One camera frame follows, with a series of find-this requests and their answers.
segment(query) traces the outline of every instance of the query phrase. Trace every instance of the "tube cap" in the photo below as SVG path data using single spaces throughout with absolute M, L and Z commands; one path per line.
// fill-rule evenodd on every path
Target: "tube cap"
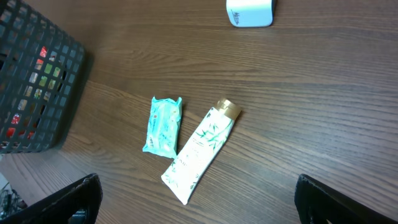
M 236 120 L 240 112 L 242 111 L 241 107 L 230 102 L 226 98 L 220 99 L 215 105 L 214 108 L 218 110 L 220 113 L 225 116 L 231 118 L 232 120 Z

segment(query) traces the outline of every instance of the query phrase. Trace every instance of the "brown wood surface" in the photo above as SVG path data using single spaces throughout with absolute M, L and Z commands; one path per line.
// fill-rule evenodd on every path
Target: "brown wood surface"
M 306 173 L 398 220 L 396 0 L 280 0 L 260 29 L 225 0 L 65 1 L 29 2 L 95 64 L 63 149 L 1 161 L 28 203 L 97 172 L 98 223 L 298 223 Z M 221 96 L 243 108 L 186 206 L 142 153 L 154 95 L 183 98 L 179 149 Z

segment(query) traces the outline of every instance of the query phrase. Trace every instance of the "plastic basket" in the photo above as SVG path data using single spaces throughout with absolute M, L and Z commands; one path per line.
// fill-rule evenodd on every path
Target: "plastic basket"
M 80 43 L 29 5 L 0 1 L 0 153 L 59 145 L 84 88 L 85 58 Z

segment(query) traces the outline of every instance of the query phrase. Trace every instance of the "white container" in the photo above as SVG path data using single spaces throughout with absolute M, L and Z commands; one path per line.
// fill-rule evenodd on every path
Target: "white container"
M 226 0 L 229 21 L 236 27 L 266 27 L 272 24 L 276 0 Z
M 184 205 L 225 143 L 240 112 L 240 107 L 227 99 L 217 102 L 162 175 L 163 182 Z

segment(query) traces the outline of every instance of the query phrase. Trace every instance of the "plastic wrapper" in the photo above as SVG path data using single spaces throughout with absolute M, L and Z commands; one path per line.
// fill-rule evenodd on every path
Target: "plastic wrapper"
M 182 99 L 152 99 L 147 140 L 143 152 L 177 158 L 177 136 L 182 115 Z

